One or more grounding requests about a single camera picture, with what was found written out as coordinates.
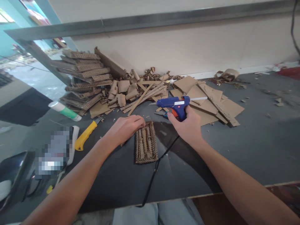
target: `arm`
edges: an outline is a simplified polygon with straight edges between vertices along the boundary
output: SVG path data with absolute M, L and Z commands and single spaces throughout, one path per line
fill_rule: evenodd
M 168 113 L 180 137 L 205 161 L 224 194 L 249 224 L 300 224 L 297 215 L 264 186 L 207 144 L 201 134 L 200 117 L 187 106 L 187 119 L 179 122 Z
M 71 224 L 105 159 L 144 126 L 141 116 L 120 117 L 23 224 Z

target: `gray pants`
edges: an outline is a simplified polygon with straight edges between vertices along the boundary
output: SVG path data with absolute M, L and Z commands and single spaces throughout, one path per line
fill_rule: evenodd
M 144 207 L 115 209 L 113 225 L 176 225 L 200 224 L 204 222 L 190 199 L 178 199 L 162 203 L 145 204 Z

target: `white wall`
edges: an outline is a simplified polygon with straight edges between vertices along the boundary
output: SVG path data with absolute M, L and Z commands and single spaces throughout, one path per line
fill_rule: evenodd
M 62 23 L 235 5 L 250 0 L 49 0 Z M 295 20 L 300 42 L 300 17 Z M 296 61 L 291 15 L 260 16 L 73 37 L 78 50 L 98 46 L 127 70 L 190 74 Z

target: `yellow utility knife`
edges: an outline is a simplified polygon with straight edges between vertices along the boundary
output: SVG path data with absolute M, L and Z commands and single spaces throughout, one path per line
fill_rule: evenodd
M 77 151 L 83 151 L 83 145 L 85 141 L 88 139 L 93 130 L 97 127 L 97 124 L 102 118 L 96 119 L 87 127 L 87 129 L 80 135 L 80 137 L 75 142 L 75 149 Z

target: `window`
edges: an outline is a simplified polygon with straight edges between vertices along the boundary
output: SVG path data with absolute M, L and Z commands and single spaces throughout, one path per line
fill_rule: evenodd
M 0 23 L 8 22 L 14 22 L 14 20 L 3 9 L 0 9 Z

